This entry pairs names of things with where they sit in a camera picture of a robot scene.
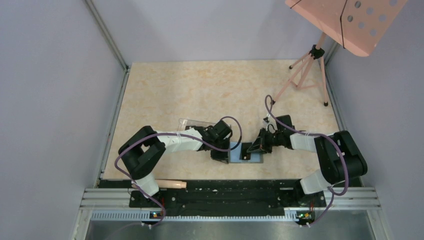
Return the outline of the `clear plastic card box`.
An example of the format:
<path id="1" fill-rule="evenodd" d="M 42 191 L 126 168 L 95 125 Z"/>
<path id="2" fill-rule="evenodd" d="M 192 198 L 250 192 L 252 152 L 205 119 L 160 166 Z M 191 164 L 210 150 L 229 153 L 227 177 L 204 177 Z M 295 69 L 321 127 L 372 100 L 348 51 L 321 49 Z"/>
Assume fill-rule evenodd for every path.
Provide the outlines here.
<path id="1" fill-rule="evenodd" d="M 214 126 L 215 122 L 207 122 L 207 121 L 198 121 L 186 118 L 180 118 L 178 120 L 178 128 L 177 131 L 185 131 L 193 127 L 209 127 Z"/>

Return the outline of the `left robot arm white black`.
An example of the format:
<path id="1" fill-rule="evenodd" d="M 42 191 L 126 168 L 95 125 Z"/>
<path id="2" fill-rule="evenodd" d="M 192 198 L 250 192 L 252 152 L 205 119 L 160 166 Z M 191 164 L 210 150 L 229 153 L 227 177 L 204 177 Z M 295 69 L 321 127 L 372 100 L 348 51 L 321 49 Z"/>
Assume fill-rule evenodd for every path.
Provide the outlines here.
<path id="1" fill-rule="evenodd" d="M 143 192 L 141 200 L 149 207 L 160 202 L 159 185 L 153 169 L 163 155 L 181 151 L 211 151 L 211 158 L 227 161 L 217 153 L 230 151 L 231 127 L 220 120 L 214 125 L 188 125 L 182 131 L 155 131 L 150 125 L 142 127 L 118 150 L 129 176 Z"/>

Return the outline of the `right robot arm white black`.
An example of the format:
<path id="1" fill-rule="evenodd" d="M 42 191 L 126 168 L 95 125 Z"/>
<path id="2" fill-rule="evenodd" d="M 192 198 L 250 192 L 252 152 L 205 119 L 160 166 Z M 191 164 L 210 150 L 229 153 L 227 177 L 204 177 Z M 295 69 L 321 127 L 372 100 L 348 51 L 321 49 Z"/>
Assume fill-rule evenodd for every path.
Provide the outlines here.
<path id="1" fill-rule="evenodd" d="M 246 151 L 270 154 L 273 147 L 285 147 L 317 154 L 319 169 L 297 180 L 293 188 L 293 200 L 297 205 L 307 206 L 315 193 L 368 172 L 368 165 L 348 131 L 338 131 L 327 136 L 301 134 L 294 131 L 289 115 L 278 116 L 276 124 L 274 131 L 261 128 L 256 140 Z"/>

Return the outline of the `black VIP card front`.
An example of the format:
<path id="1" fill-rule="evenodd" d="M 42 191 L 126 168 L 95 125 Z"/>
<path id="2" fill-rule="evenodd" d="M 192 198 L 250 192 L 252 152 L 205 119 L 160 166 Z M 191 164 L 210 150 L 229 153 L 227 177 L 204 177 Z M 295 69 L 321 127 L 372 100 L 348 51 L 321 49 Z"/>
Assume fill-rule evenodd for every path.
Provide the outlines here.
<path id="1" fill-rule="evenodd" d="M 251 153 L 248 151 L 251 146 L 252 146 L 251 142 L 243 142 L 241 144 L 240 157 L 239 157 L 240 160 L 249 161 L 251 159 Z"/>

